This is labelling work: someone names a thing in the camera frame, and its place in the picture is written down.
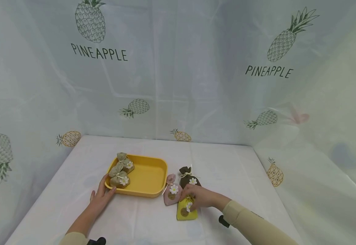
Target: small bag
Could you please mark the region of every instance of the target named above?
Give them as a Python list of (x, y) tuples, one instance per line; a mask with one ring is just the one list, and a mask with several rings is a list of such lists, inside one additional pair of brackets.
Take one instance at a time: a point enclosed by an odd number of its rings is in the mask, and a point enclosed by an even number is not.
[(108, 175), (111, 177), (110, 186), (116, 186), (116, 188), (125, 188), (130, 184), (130, 179), (125, 171), (123, 171), (123, 163), (118, 162)]
[(123, 171), (125, 171), (127, 174), (134, 170), (134, 164), (127, 157), (126, 153), (123, 153), (123, 152), (118, 153), (117, 159), (119, 162), (123, 163)]
[(183, 167), (179, 171), (182, 174), (181, 175), (181, 181), (180, 181), (180, 185), (181, 185), (182, 189), (184, 189), (187, 184), (201, 186), (200, 181), (198, 180), (198, 178), (193, 176), (193, 175), (191, 175), (191, 167), (190, 168)]
[(177, 220), (192, 220), (197, 219), (197, 210), (190, 211), (191, 205), (193, 205), (194, 199), (190, 196), (186, 196), (185, 199), (178, 203)]
[(182, 194), (182, 187), (174, 184), (176, 176), (170, 174), (167, 176), (167, 186), (163, 192), (164, 203), (166, 206), (178, 203)]

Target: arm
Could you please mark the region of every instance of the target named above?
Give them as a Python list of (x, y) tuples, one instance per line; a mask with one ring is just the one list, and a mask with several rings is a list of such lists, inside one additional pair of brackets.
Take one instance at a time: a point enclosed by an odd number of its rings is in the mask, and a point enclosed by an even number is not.
[(298, 245), (276, 226), (226, 196), (197, 185), (186, 185), (181, 199), (188, 195), (195, 196), (191, 210), (216, 207), (224, 214), (224, 220), (237, 228), (252, 245)]
[(69, 230), (67, 230), (66, 235), (61, 240), (59, 245), (86, 245), (88, 243), (89, 239), (87, 239), (87, 235), (91, 229), (91, 226), (116, 191), (116, 188), (114, 187), (108, 193), (105, 193), (105, 181), (107, 176), (108, 175), (104, 175), (100, 181), (97, 193), (95, 194), (95, 191), (92, 191), (89, 205), (75, 220)]

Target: yellow sachet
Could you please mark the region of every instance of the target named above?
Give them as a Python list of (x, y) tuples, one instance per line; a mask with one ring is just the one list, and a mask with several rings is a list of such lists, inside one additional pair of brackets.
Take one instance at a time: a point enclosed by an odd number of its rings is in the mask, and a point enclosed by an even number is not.
[(190, 211), (193, 201), (193, 198), (186, 196), (185, 199), (178, 203), (177, 220), (192, 220), (198, 217), (197, 210), (193, 212)]

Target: white tablecloth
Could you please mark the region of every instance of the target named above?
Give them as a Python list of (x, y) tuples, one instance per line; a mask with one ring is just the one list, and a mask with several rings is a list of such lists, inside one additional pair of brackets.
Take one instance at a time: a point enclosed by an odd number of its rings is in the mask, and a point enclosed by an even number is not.
[[(202, 186), (238, 201), (302, 244), (252, 147), (101, 136), (82, 137), (6, 244), (57, 245), (117, 152), (162, 158), (169, 174), (192, 165)], [(89, 237), (114, 245), (250, 244), (233, 227), (222, 226), (214, 208), (201, 209), (193, 221), (177, 221), (176, 209), (166, 207), (162, 196), (116, 194)]]

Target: pineapple drawing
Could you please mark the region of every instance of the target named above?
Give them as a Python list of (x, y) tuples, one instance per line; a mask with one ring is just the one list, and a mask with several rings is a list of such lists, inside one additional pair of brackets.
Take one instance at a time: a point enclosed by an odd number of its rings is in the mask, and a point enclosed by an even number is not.
[(12, 146), (10, 139), (5, 134), (0, 134), (0, 183), (2, 180), (7, 181), (7, 171), (12, 169), (9, 163), (13, 160)]
[(84, 0), (76, 9), (76, 23), (81, 35), (91, 42), (100, 43), (106, 34), (106, 23), (100, 6), (101, 0)]
[(292, 16), (290, 28), (282, 31), (270, 45), (267, 55), (269, 61), (278, 61), (285, 54), (287, 54), (288, 50), (295, 42), (296, 35), (302, 31), (305, 31), (303, 28), (312, 26), (313, 24), (309, 24), (309, 22), (319, 16), (313, 15), (314, 12), (315, 10), (312, 10), (307, 13), (307, 8), (305, 7), (302, 13), (298, 11), (296, 17)]
[(277, 122), (277, 114), (273, 111), (264, 111), (261, 113), (256, 121), (245, 121), (246, 127), (255, 129), (256, 126), (263, 126), (269, 124), (275, 124)]
[(61, 146), (62, 144), (67, 147), (74, 147), (80, 140), (81, 134), (77, 131), (69, 131), (64, 135), (57, 136), (57, 145)]
[(130, 102), (127, 109), (119, 110), (120, 115), (134, 118), (134, 114), (146, 113), (149, 110), (149, 104), (143, 99), (136, 99)]
[(267, 172), (268, 178), (272, 182), (272, 185), (277, 187), (283, 182), (284, 174), (281, 169), (276, 166), (276, 162), (273, 159), (268, 158), (268, 161), (270, 162), (270, 167)]
[(175, 139), (177, 139), (177, 141), (186, 141), (186, 142), (191, 141), (190, 135), (186, 134), (185, 132), (178, 131), (178, 129), (174, 129), (170, 131), (170, 134), (173, 134)]

